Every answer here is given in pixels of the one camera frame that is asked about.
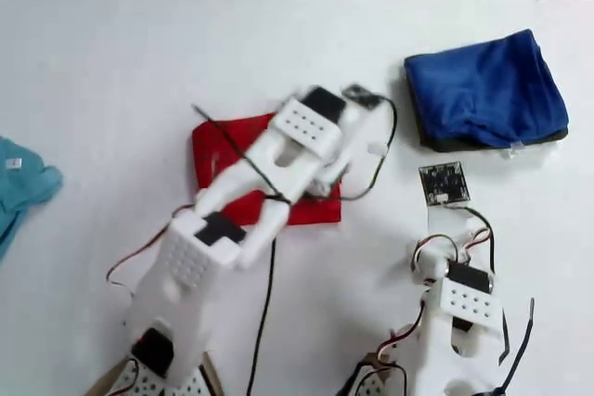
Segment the white tag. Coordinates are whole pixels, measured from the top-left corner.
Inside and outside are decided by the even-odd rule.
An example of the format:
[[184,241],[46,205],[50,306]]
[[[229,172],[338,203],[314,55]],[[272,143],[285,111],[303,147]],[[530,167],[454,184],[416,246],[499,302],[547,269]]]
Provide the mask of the white tag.
[[20,166],[22,166],[21,158],[11,158],[6,160],[6,168],[10,171],[20,169]]

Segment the cable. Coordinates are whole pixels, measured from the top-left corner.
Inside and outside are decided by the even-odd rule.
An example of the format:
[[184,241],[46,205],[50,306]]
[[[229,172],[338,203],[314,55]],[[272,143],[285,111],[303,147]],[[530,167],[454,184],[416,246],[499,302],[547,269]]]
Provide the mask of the cable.
[[400,335],[397,335],[391,339],[385,340],[384,342],[382,342],[380,344],[380,346],[378,347],[378,350],[376,352],[376,356],[377,356],[377,361],[381,365],[385,365],[385,366],[395,365],[394,362],[384,362],[382,360],[381,356],[383,355],[383,352],[386,351],[388,348],[392,347],[393,345],[395,345],[396,343],[398,343],[399,341],[406,339],[408,336],[410,336],[415,331],[415,329],[417,329],[417,327],[419,326],[419,323],[420,323],[420,319],[423,316],[424,310],[425,310],[425,300],[421,300],[419,315],[417,316],[417,320],[415,320],[415,322],[412,324],[412,326],[407,331],[405,331],[403,334],[400,334]]
[[[183,206],[180,206],[179,208],[177,208],[172,213],[172,216],[175,217],[183,209],[188,209],[188,208],[191,208],[192,206],[193,206],[193,204],[185,204]],[[142,252],[144,252],[145,250],[147,250],[148,248],[150,248],[152,245],[154,245],[159,240],[159,238],[161,238],[162,235],[165,233],[165,231],[167,230],[167,227],[168,226],[169,226],[169,224],[166,224],[147,243],[145,243],[144,245],[142,245],[140,248],[138,248],[134,252],[132,252],[132,253],[126,255],[125,257],[119,259],[113,266],[111,266],[109,268],[109,270],[107,271],[107,273],[105,274],[105,280],[106,280],[106,282],[108,282],[111,285],[118,286],[118,287],[125,287],[128,290],[128,292],[130,293],[130,296],[131,297],[134,297],[134,293],[130,290],[130,288],[127,285],[125,285],[122,282],[116,282],[114,280],[111,280],[111,275],[115,272],[116,269],[118,269],[120,266],[122,266],[128,260],[132,259],[133,257],[135,257],[138,254],[141,254]]]
[[473,208],[469,208],[468,206],[445,206],[447,209],[452,209],[454,211],[466,211],[476,218],[481,220],[484,225],[489,229],[490,236],[489,236],[489,267],[493,274],[495,273],[495,234],[493,233],[493,227],[491,227],[491,223],[479,212]]
[[423,238],[421,241],[419,241],[417,243],[417,246],[415,247],[415,250],[412,253],[412,258],[410,260],[411,271],[415,272],[417,270],[417,264],[419,263],[419,256],[420,256],[420,252],[421,252],[422,248],[425,245],[427,245],[427,243],[429,243],[431,240],[434,240],[436,238],[445,238],[446,240],[448,240],[450,242],[450,244],[454,248],[454,252],[455,252],[454,261],[456,263],[458,263],[458,261],[459,261],[458,245],[456,244],[454,239],[451,236],[448,236],[446,234],[433,234],[431,236],[426,236],[425,238]]
[[248,157],[246,155],[245,151],[243,151],[241,149],[241,147],[238,146],[238,143],[235,142],[233,137],[229,134],[229,132],[225,128],[223,128],[223,126],[219,122],[217,122],[213,118],[211,118],[208,113],[206,113],[204,110],[202,110],[196,104],[192,104],[192,108],[199,115],[201,115],[202,118],[204,118],[206,121],[208,121],[216,130],[218,130],[221,133],[221,135],[224,137],[224,139],[228,142],[228,144],[231,146],[231,148],[233,148],[235,153],[237,155],[239,155],[240,158],[242,158],[248,164],[250,164],[250,166],[252,166],[252,169],[254,169],[255,172],[258,173],[258,175],[260,175],[260,177],[265,181],[265,183],[268,185],[268,187],[270,187],[274,191],[275,195],[273,197],[276,197],[276,200],[284,201],[289,205],[291,204],[291,202],[275,187],[275,185],[272,184],[272,181],[270,181],[270,178],[268,178],[266,176],[266,174],[264,172],[262,172],[258,166],[256,166],[256,164],[250,159],[250,157]]
[[526,347],[528,346],[528,341],[530,340],[530,333],[532,333],[532,325],[534,323],[534,315],[535,315],[535,300],[534,298],[530,299],[530,318],[528,319],[528,325],[526,326],[526,332],[523,335],[522,345],[520,345],[520,349],[518,350],[518,354],[516,354],[516,358],[513,360],[513,364],[511,365],[510,372],[508,376],[503,381],[503,385],[499,387],[497,390],[501,390],[502,393],[505,394],[505,391],[508,389],[510,385],[511,379],[515,374],[516,370],[518,369],[518,365],[522,360],[523,354],[526,351]]
[[106,394],[105,396],[117,396],[119,394],[124,394],[127,391],[134,388],[134,386],[136,385],[136,381],[138,380],[138,374],[140,373],[140,365],[138,364],[138,361],[134,357],[131,357],[130,359],[128,359],[128,362],[129,363],[132,362],[134,364],[134,380],[132,381],[132,383],[128,384],[125,387],[121,387],[120,389],[114,390],[114,391]]
[[277,251],[277,240],[272,240],[272,249],[270,251],[270,272],[268,273],[268,290],[266,291],[266,299],[264,302],[264,309],[262,310],[262,318],[260,319],[260,326],[258,327],[258,335],[256,336],[256,344],[253,347],[252,370],[250,371],[250,381],[246,396],[252,394],[253,381],[256,376],[256,367],[258,365],[258,353],[260,352],[260,341],[262,340],[262,333],[264,332],[264,325],[266,322],[266,315],[268,314],[268,306],[270,305],[270,295],[272,294],[272,282],[275,272],[275,253]]
[[380,176],[380,171],[381,171],[381,167],[383,166],[383,162],[386,160],[386,157],[388,156],[388,152],[390,151],[390,147],[392,146],[392,142],[394,141],[394,136],[396,134],[396,127],[398,126],[398,110],[396,109],[396,105],[390,99],[384,98],[383,100],[385,102],[387,102],[388,104],[390,104],[390,107],[392,108],[392,114],[393,114],[392,130],[390,132],[390,136],[388,137],[388,141],[386,142],[386,148],[387,148],[386,154],[384,156],[382,156],[380,158],[380,160],[378,161],[378,165],[375,169],[375,172],[373,173],[373,176],[371,177],[371,181],[369,182],[369,185],[363,191],[359,192],[358,194],[356,194],[352,197],[326,197],[326,196],[321,196],[321,195],[309,195],[308,196],[309,198],[319,199],[319,200],[336,199],[339,201],[357,201],[358,199],[361,199],[362,197],[367,195],[371,191],[371,189],[375,186],[376,182],[378,181],[378,177]]

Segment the black wire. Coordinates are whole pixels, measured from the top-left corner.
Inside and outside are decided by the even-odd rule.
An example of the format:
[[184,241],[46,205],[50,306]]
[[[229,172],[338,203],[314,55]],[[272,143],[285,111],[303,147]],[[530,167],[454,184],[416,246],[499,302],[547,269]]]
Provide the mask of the black wire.
[[256,166],[256,164],[252,160],[250,160],[250,157],[248,157],[245,154],[245,152],[241,149],[241,147],[239,147],[238,144],[235,142],[235,140],[231,137],[229,132],[225,128],[223,128],[223,126],[220,123],[218,123],[213,118],[211,118],[208,113],[206,113],[204,110],[202,110],[196,104],[192,104],[192,108],[194,109],[194,111],[196,111],[198,114],[200,114],[202,118],[204,118],[206,121],[208,121],[210,124],[212,124],[214,126],[214,128],[216,128],[219,132],[221,132],[221,135],[229,143],[231,148],[233,148],[233,150],[235,150],[235,153],[237,153],[243,160],[245,160],[248,164],[250,164],[250,166],[252,166],[252,169],[254,169],[256,171],[256,173],[258,173],[262,177],[262,179],[266,182],[266,184],[274,191],[274,193],[276,194],[274,197],[276,197],[276,199],[278,201],[284,201],[288,204],[291,204],[291,202],[285,198],[285,196],[275,187],[275,185],[272,184],[272,181],[270,181],[270,178],[268,178],[266,176],[266,174],[264,172],[262,172],[260,170],[260,168],[258,166]]
[[532,325],[534,323],[534,315],[535,315],[535,300],[534,300],[534,298],[532,298],[532,299],[530,299],[530,318],[528,319],[528,325],[526,326],[526,332],[523,335],[522,345],[520,345],[518,354],[516,354],[516,358],[513,360],[513,364],[511,365],[510,372],[508,373],[508,376],[505,378],[503,385],[501,385],[501,387],[499,387],[503,391],[503,393],[501,393],[501,394],[505,394],[505,391],[508,389],[511,379],[513,378],[513,375],[515,374],[516,370],[518,369],[518,365],[520,364],[520,361],[522,360],[522,356],[526,351],[526,347],[528,346],[528,341],[530,340],[530,333],[532,333]]
[[[384,98],[383,99],[385,102],[387,102],[388,104],[390,104],[390,107],[392,108],[392,114],[393,114],[393,120],[392,120],[392,130],[390,132],[390,136],[388,137],[388,141],[386,142],[386,147],[388,149],[388,151],[390,151],[390,147],[392,146],[392,142],[394,141],[394,136],[396,134],[396,127],[398,126],[398,110],[396,109],[396,105],[394,104],[394,102],[392,102],[390,99]],[[381,171],[381,167],[383,166],[383,162],[386,160],[387,157],[387,153],[382,156],[380,158],[380,161],[378,161],[378,165],[375,169],[375,172],[373,173],[373,176],[371,177],[371,181],[369,182],[369,185],[361,192],[359,192],[358,194],[352,196],[352,197],[325,197],[325,196],[320,196],[320,195],[309,195],[309,198],[314,198],[314,199],[321,199],[321,200],[326,200],[326,199],[336,199],[339,201],[356,201],[358,199],[361,199],[362,197],[364,197],[365,195],[367,195],[371,189],[375,186],[376,182],[378,181],[378,176],[380,176],[380,171]]]
[[252,371],[250,372],[250,382],[246,390],[246,396],[252,394],[253,381],[256,376],[256,367],[258,365],[258,352],[260,351],[260,341],[262,340],[262,333],[264,332],[264,324],[266,322],[266,315],[268,314],[268,305],[270,304],[270,295],[272,294],[272,281],[275,271],[275,253],[277,250],[277,240],[272,240],[272,249],[270,251],[270,272],[268,273],[268,290],[266,291],[266,299],[264,302],[264,309],[262,310],[262,318],[260,319],[260,326],[258,327],[258,335],[256,336],[256,344],[253,347]]
[[453,210],[463,210],[471,215],[474,215],[476,218],[481,220],[484,225],[489,229],[489,266],[493,274],[495,273],[495,234],[493,233],[493,227],[491,227],[491,223],[477,210],[473,208],[469,208],[468,206],[445,206],[447,209]]

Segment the white table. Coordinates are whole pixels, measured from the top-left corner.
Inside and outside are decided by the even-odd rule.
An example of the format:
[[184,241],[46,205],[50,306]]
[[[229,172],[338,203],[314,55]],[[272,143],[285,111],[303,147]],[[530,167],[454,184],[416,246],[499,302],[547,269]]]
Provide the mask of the white table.
[[[340,225],[280,236],[254,394],[334,394],[389,326],[413,319],[420,290],[403,264],[427,231],[417,169],[449,160],[463,161],[472,205],[497,234],[512,354],[536,298],[510,391],[591,391],[594,1],[0,0],[0,18],[0,133],[65,176],[0,263],[0,393],[81,394],[125,354],[129,298],[103,277],[191,199],[191,102],[239,118],[314,83],[352,81],[395,99],[395,144],[377,188],[345,204]],[[403,58],[523,28],[565,98],[569,137],[546,157],[513,160],[421,149]],[[346,192],[366,184],[369,160]],[[151,258],[119,277],[134,284]],[[211,351],[230,395],[247,385],[267,268],[268,254],[219,296]]]

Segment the red wire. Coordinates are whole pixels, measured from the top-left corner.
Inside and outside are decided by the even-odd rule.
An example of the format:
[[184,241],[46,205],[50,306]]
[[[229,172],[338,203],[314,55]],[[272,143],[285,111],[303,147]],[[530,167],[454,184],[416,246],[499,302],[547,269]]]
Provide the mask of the red wire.
[[138,361],[134,357],[131,357],[130,359],[128,359],[128,362],[132,362],[134,364],[134,372],[135,372],[134,380],[128,386],[121,387],[118,390],[114,390],[111,393],[108,393],[106,396],[117,396],[119,394],[124,394],[128,390],[133,389],[134,386],[136,385],[136,381],[138,380],[138,374],[140,373],[140,365],[138,364]]
[[421,300],[420,301],[419,315],[417,316],[417,320],[415,320],[415,323],[412,324],[412,326],[407,331],[405,331],[403,334],[400,334],[400,335],[397,335],[397,336],[395,336],[395,337],[393,337],[391,339],[385,340],[384,342],[382,342],[380,344],[380,346],[378,347],[378,350],[376,352],[376,355],[377,355],[378,362],[381,365],[385,365],[385,366],[392,366],[392,365],[394,365],[394,363],[384,362],[381,359],[381,354],[383,353],[383,351],[386,348],[395,345],[397,342],[399,342],[399,341],[401,341],[403,339],[406,339],[408,336],[410,336],[415,331],[415,329],[417,329],[417,327],[419,326],[419,323],[420,323],[420,319],[423,316],[423,311],[424,310],[425,310],[425,300]]
[[[174,211],[173,216],[175,217],[183,209],[188,209],[188,208],[191,208],[192,206],[194,206],[194,205],[193,204],[185,204],[184,206],[180,206],[179,208],[177,208]],[[118,269],[120,266],[122,266],[128,260],[132,259],[136,255],[144,252],[145,250],[147,250],[148,248],[150,248],[152,245],[154,245],[159,240],[159,238],[161,238],[162,235],[165,233],[165,231],[167,230],[167,227],[168,226],[169,226],[169,224],[166,224],[157,234],[155,234],[153,236],[153,238],[151,238],[147,243],[145,243],[144,245],[142,245],[139,249],[135,250],[131,254],[126,255],[122,259],[119,259],[113,266],[110,267],[110,269],[108,270],[108,272],[105,274],[105,280],[107,282],[110,282],[110,277],[111,277],[111,275],[113,274],[113,272],[116,269]],[[112,283],[114,285],[120,285],[120,283],[118,283],[118,282],[110,282],[110,283]]]

